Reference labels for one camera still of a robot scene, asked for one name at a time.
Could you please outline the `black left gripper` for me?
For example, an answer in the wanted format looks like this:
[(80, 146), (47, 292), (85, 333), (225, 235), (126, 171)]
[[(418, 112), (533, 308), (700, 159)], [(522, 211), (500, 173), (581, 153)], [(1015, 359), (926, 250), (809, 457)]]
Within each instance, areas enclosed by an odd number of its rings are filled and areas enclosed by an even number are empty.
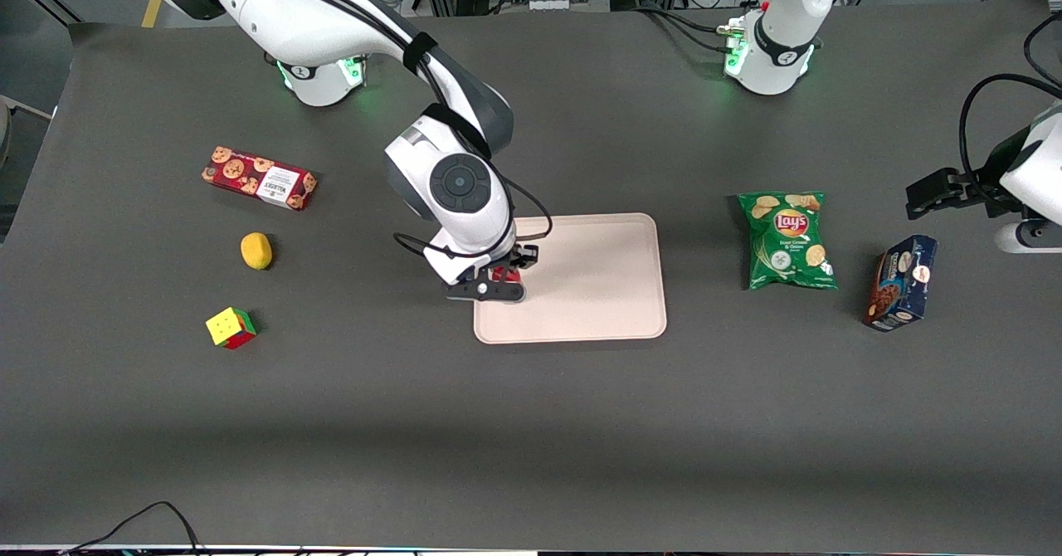
[(1020, 158), (1025, 137), (1009, 137), (992, 149), (983, 166), (973, 168), (967, 152), (967, 141), (960, 140), (961, 173), (956, 168), (941, 168), (906, 187), (906, 215), (918, 220), (946, 208), (966, 208), (984, 205), (988, 218), (1005, 213), (1025, 216), (1027, 208), (1004, 189), (1001, 178), (1009, 167)]

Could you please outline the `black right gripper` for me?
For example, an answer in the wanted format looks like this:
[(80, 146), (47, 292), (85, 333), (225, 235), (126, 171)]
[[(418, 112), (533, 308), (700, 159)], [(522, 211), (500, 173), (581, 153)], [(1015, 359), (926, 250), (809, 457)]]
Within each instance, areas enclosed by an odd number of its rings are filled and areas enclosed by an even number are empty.
[(538, 245), (530, 243), (515, 243), (511, 251), (493, 260), (485, 267), (477, 272), (478, 279), (493, 281), (493, 283), (507, 283), (507, 281), (521, 281), (521, 270), (533, 267), (538, 262)]

